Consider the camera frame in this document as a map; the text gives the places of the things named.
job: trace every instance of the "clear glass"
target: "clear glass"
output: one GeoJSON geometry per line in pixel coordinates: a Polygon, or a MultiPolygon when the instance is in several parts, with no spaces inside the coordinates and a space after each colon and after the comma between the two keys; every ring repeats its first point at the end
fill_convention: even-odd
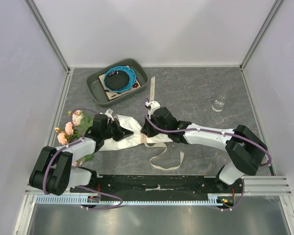
{"type": "Polygon", "coordinates": [[[211,108],[213,111],[221,112],[224,109],[227,96],[230,93],[233,85],[234,85],[233,79],[227,80],[227,83],[225,84],[225,86],[223,86],[222,89],[220,90],[219,95],[217,95],[217,97],[212,102],[211,108]]]}

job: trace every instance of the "robotic arm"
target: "robotic arm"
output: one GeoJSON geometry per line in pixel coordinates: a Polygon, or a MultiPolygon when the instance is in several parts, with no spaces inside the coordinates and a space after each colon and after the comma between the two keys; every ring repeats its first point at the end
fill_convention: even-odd
{"type": "MultiPolygon", "coordinates": [[[[264,152],[254,145],[238,138],[216,133],[231,133],[247,138],[263,148],[264,143],[247,127],[239,125],[236,129],[215,129],[196,125],[188,121],[177,121],[165,107],[160,107],[156,101],[147,102],[148,115],[141,132],[148,137],[158,134],[167,134],[176,143],[203,144],[226,151],[232,162],[223,166],[215,178],[215,184],[220,191],[223,188],[232,188],[243,175],[255,175],[265,156],[264,152]]],[[[82,168],[72,168],[72,162],[97,152],[104,141],[112,138],[120,141],[133,132],[121,127],[117,119],[104,114],[95,115],[93,126],[86,133],[85,138],[76,141],[76,144],[66,146],[60,151],[47,175],[46,190],[55,195],[61,195],[66,188],[78,185],[87,185],[92,172],[82,168]]],[[[63,147],[53,148],[46,146],[42,149],[30,176],[29,184],[34,188],[43,189],[43,179],[53,155],[63,147]]]]}

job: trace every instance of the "white backdrop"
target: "white backdrop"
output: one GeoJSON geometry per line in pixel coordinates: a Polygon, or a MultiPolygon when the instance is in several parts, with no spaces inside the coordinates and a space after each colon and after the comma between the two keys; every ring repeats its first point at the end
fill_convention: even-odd
{"type": "Polygon", "coordinates": [[[274,0],[35,0],[71,67],[238,65],[274,0]]]}
{"type": "Polygon", "coordinates": [[[294,195],[294,0],[284,1],[245,73],[274,166],[294,195]]]}
{"type": "Polygon", "coordinates": [[[0,0],[0,235],[13,232],[64,78],[24,0],[0,0]]]}

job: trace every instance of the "flower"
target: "flower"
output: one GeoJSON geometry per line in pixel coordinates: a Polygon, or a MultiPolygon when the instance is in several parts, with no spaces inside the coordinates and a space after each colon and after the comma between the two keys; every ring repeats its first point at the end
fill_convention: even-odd
{"type": "Polygon", "coordinates": [[[73,125],[72,123],[69,121],[67,124],[65,124],[65,132],[67,133],[68,136],[73,135],[73,125]]]}
{"type": "Polygon", "coordinates": [[[76,110],[73,114],[76,114],[76,115],[81,115],[82,111],[81,110],[76,110]]]}
{"type": "Polygon", "coordinates": [[[58,134],[58,141],[62,145],[68,144],[68,140],[66,139],[66,133],[65,131],[62,131],[61,133],[58,134]]]}
{"type": "Polygon", "coordinates": [[[84,117],[83,114],[81,114],[81,115],[73,114],[73,123],[74,123],[74,125],[79,126],[80,122],[83,119],[83,117],[84,117]]]}

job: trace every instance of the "gray floor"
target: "gray floor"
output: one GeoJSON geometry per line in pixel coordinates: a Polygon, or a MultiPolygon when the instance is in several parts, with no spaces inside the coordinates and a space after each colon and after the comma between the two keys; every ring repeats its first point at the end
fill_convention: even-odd
{"type": "MultiPolygon", "coordinates": [[[[60,126],[69,118],[67,111],[90,108],[104,112],[92,99],[86,79],[100,69],[75,69],[64,105],[60,126]]],[[[145,68],[149,77],[156,76],[155,100],[166,106],[179,120],[215,128],[235,128],[238,124],[249,127],[258,135],[256,122],[248,100],[239,68],[145,68]],[[229,79],[234,80],[225,109],[216,113],[211,109],[212,100],[229,79]]],[[[149,97],[148,88],[111,107],[114,114],[132,116],[144,123],[142,100],[149,97]]],[[[202,145],[169,143],[168,151],[154,163],[168,168],[179,164],[179,152],[185,153],[182,166],[173,171],[153,168],[149,159],[162,152],[143,145],[131,149],[97,152],[91,162],[83,166],[99,174],[199,174],[216,175],[230,161],[227,153],[202,145]]],[[[269,175],[268,167],[259,169],[258,175],[269,175]]]]}
{"type": "Polygon", "coordinates": [[[290,235],[279,197],[244,197],[233,211],[205,206],[124,206],[85,211],[36,204],[28,235],[290,235]]]}

